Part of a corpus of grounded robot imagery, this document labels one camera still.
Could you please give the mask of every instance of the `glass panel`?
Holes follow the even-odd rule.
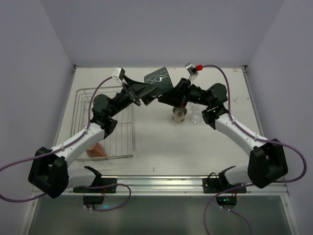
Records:
[[[30,235],[204,235],[204,206],[209,197],[132,196],[124,207],[109,212],[83,209],[82,196],[40,199]],[[125,200],[124,196],[106,196],[102,208]],[[289,235],[279,196],[238,197],[235,210],[252,224],[255,235]],[[238,216],[221,210],[217,203],[207,212],[213,235],[249,234],[247,224]]]

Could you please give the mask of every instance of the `white wall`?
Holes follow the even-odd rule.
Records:
[[[306,156],[304,179],[288,184],[302,234],[312,234],[313,211],[313,1],[286,0],[248,66],[252,93],[265,133],[290,143]],[[300,158],[287,151],[293,178]]]
[[[66,53],[92,66],[246,65],[284,0],[41,0]]]
[[[72,66],[38,0],[0,2],[0,165],[51,146]],[[1,194],[29,197],[31,163],[0,173]],[[0,200],[1,234],[18,234],[25,203]]]

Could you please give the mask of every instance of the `small red component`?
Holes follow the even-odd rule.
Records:
[[[197,71],[203,70],[203,66],[202,65],[197,65],[196,69],[197,69]]]

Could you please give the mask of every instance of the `dish rack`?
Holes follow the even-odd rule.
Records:
[[[121,86],[103,87],[98,90],[97,95],[105,94],[108,97],[112,98],[116,95],[117,92],[121,91],[121,88]],[[84,88],[77,90],[70,132],[71,137],[77,134],[87,125],[88,105],[95,89],[96,88]],[[105,149],[107,157],[90,158],[87,153],[84,152],[76,160],[92,161],[116,159],[132,157],[134,155],[135,142],[133,105],[131,104],[112,118],[118,121],[114,131],[105,140],[100,141],[100,144]]]

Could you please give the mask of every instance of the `purple cable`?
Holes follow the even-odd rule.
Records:
[[[216,66],[216,65],[203,65],[203,68],[206,68],[206,67],[212,67],[212,68],[216,68],[218,69],[224,79],[225,79],[225,82],[226,82],[226,86],[227,86],[227,96],[228,96],[228,99],[230,99],[230,87],[229,87],[229,82],[228,82],[228,79],[226,77],[226,74],[224,73],[224,71]],[[233,116],[231,114],[231,108],[230,108],[230,102],[228,102],[228,115],[229,115],[229,118],[230,120],[235,124],[235,126],[237,126],[237,128],[239,128],[243,133],[245,133],[247,136],[251,137],[251,138],[254,138],[253,135],[251,135],[249,132],[247,132],[242,126],[240,126],[237,122],[234,121],[233,119]],[[297,150],[296,148],[292,147],[291,145],[289,144],[286,144],[286,143],[281,143],[281,142],[276,142],[276,141],[268,141],[268,140],[263,140],[263,139],[259,139],[257,138],[258,141],[260,142],[265,142],[265,143],[271,143],[271,144],[278,144],[278,145],[281,145],[281,146],[284,146],[284,147],[287,147],[287,148],[290,148],[292,149],[293,151],[295,151],[301,158],[302,162],[303,162],[303,171],[302,173],[294,178],[294,179],[291,179],[291,180],[280,180],[280,181],[274,181],[275,183],[291,183],[291,182],[295,182],[295,181],[298,181],[300,180],[301,178],[303,178],[303,176],[306,174],[307,172],[307,162],[305,160],[305,157],[304,155],[299,151]],[[234,187],[234,188],[230,188],[230,189],[227,189],[225,191],[222,191],[222,192],[219,192],[217,193],[216,195],[214,195],[208,202],[207,204],[205,205],[205,209],[204,209],[204,213],[203,213],[203,223],[204,223],[204,227],[205,227],[205,230],[207,232],[208,235],[210,235],[210,231],[207,227],[207,224],[206,224],[206,211],[207,211],[207,208],[209,207],[210,203],[214,200],[214,198],[218,197],[219,195],[223,194],[223,193],[226,193],[226,192],[230,192],[230,191],[233,191],[233,190],[236,190],[236,189],[240,189],[240,188],[246,188],[246,187],[249,187],[249,186],[252,186],[253,184],[248,184],[248,185],[245,185],[245,186],[238,186],[238,187]],[[238,212],[236,211],[233,211],[231,210],[232,213],[240,216],[249,226],[249,229],[250,229],[250,234],[253,234],[253,230],[252,230],[252,227],[251,227],[251,224],[249,223],[249,221],[241,214],[239,214]]]
[[[103,85],[103,83],[105,83],[106,81],[112,79],[112,77],[108,77],[107,79],[105,79],[104,81],[102,81],[99,86],[96,88],[96,90],[94,91],[94,93],[92,94],[92,97],[90,99],[90,103],[89,103],[89,107],[88,107],[88,124],[86,126],[86,129],[88,130],[89,129],[89,126],[90,126],[90,111],[91,111],[91,104],[92,104],[92,101],[94,99],[94,96],[95,94],[97,93],[97,91],[99,90],[99,88]],[[67,145],[64,145],[64,148],[68,148],[70,147],[71,145],[75,144],[76,142],[78,142],[85,134],[86,134],[87,131],[84,131],[79,137],[77,137],[77,139],[73,140],[72,142],[68,143]],[[51,154],[54,154],[54,153],[58,153],[62,151],[62,149],[56,149],[56,150],[53,150],[49,153],[45,153],[45,154],[42,154],[42,155],[38,155],[36,157],[31,157],[31,158],[26,158],[26,159],[22,159],[22,160],[18,160],[18,161],[15,161],[15,162],[12,162],[12,163],[9,163],[5,166],[2,166],[0,167],[0,172],[3,171],[4,169],[7,169],[8,167],[10,166],[14,166],[14,165],[17,165],[17,164],[20,164],[20,163],[24,163],[24,162],[28,162],[28,161],[31,161],[31,160],[35,160],[35,159],[39,159],[39,158],[44,158],[46,156],[49,156]],[[29,201],[32,201],[32,200],[35,200],[37,198],[40,198],[42,196],[45,196],[45,193],[42,193],[40,195],[37,195],[37,196],[34,196],[34,197],[31,197],[31,198],[27,198],[27,199],[11,199],[11,198],[7,198],[3,195],[0,194],[0,199],[4,200],[4,201],[7,201],[7,202],[15,202],[15,203],[20,203],[20,202],[29,202]]]
[[[253,186],[254,184],[248,184],[248,185],[240,185],[240,186],[237,186],[237,187],[233,187],[233,188],[230,188],[230,189],[227,189],[227,190],[224,190],[222,192],[219,192],[217,194],[215,194],[213,197],[210,198],[210,200],[206,203],[205,205],[205,208],[204,208],[204,212],[203,212],[203,223],[204,223],[204,227],[205,227],[205,230],[206,230],[206,233],[208,235],[211,235],[208,227],[207,227],[207,224],[206,224],[206,211],[210,205],[210,203],[218,196],[220,196],[221,194],[223,193],[227,193],[227,192],[231,192],[231,191],[234,191],[234,190],[237,190],[237,189],[241,189],[241,188],[246,188],[246,187],[249,187],[249,186]],[[250,230],[250,234],[253,234],[253,230],[252,230],[252,226],[250,224],[250,222],[243,216],[241,215],[240,213],[236,212],[236,211],[233,211],[233,210],[230,210],[232,213],[238,215],[239,217],[241,217],[246,223],[247,225],[249,226],[249,230]]]
[[[131,195],[132,195],[132,191],[131,191],[131,188],[128,186],[128,185],[125,185],[125,184],[112,184],[112,185],[106,185],[106,186],[99,186],[99,187],[83,187],[83,188],[88,188],[88,189],[102,189],[102,188],[108,188],[108,187],[112,187],[112,186],[118,186],[118,185],[121,185],[121,186],[124,186],[128,189],[129,191],[129,195],[127,197],[127,199],[120,205],[116,206],[116,207],[113,207],[113,208],[110,208],[110,209],[96,209],[96,208],[89,208],[91,209],[92,211],[96,211],[96,212],[109,212],[109,211],[113,211],[115,209],[118,209],[120,207],[122,207],[123,205],[125,205],[129,199],[131,198]]]

